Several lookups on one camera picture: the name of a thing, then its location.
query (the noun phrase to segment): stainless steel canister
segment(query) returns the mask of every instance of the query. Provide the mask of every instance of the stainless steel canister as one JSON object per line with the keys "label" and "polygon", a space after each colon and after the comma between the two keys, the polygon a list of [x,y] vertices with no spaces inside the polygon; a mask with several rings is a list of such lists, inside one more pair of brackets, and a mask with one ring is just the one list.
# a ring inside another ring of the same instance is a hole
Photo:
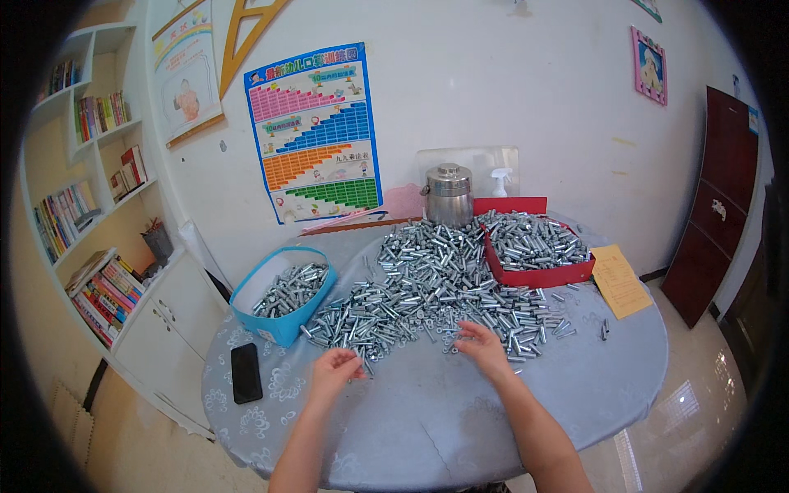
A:
{"label": "stainless steel canister", "polygon": [[427,199],[428,219],[462,228],[474,218],[471,170],[453,162],[439,164],[425,174],[428,184],[421,194]]}

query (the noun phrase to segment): hand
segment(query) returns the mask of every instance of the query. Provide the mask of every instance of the hand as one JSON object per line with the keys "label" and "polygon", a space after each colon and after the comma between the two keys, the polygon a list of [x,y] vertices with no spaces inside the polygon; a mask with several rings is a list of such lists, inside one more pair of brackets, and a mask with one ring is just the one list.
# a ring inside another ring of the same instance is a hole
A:
{"label": "hand", "polygon": [[502,372],[512,373],[499,336],[479,323],[462,321],[458,325],[462,329],[458,334],[473,340],[455,341],[454,347],[471,356],[489,380]]}
{"label": "hand", "polygon": [[312,369],[311,403],[331,407],[348,379],[366,379],[361,358],[351,349],[332,348],[315,360]]}

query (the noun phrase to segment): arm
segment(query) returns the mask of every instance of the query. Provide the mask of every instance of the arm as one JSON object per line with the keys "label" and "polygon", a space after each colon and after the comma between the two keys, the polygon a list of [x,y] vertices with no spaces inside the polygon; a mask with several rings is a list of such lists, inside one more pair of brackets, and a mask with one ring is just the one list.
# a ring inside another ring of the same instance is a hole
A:
{"label": "arm", "polygon": [[581,459],[562,427],[535,399],[529,388],[515,375],[499,338],[487,327],[460,322],[460,335],[473,340],[457,341],[455,346],[471,356],[498,392],[518,452],[540,493],[553,491],[592,491],[581,466]]}
{"label": "arm", "polygon": [[323,462],[323,432],[337,396],[348,379],[366,378],[361,358],[350,349],[329,349],[315,360],[307,405],[279,458],[270,493],[308,493],[318,490]]}

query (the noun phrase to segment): smartphone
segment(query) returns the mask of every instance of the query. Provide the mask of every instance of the smartphone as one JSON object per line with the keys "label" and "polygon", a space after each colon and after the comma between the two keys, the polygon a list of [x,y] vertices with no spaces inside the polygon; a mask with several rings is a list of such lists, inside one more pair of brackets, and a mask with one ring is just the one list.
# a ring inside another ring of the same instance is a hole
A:
{"label": "smartphone", "polygon": [[233,372],[233,400],[236,404],[246,404],[263,398],[257,346],[254,343],[250,342],[230,351],[230,369]]}

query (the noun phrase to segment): scroll poster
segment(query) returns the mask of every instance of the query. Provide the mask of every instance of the scroll poster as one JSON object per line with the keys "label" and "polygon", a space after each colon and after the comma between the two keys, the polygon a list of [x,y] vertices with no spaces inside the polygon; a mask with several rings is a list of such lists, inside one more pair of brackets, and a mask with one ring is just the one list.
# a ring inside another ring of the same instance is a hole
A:
{"label": "scroll poster", "polygon": [[195,2],[154,36],[154,106],[167,147],[222,114],[211,41],[211,0]]}

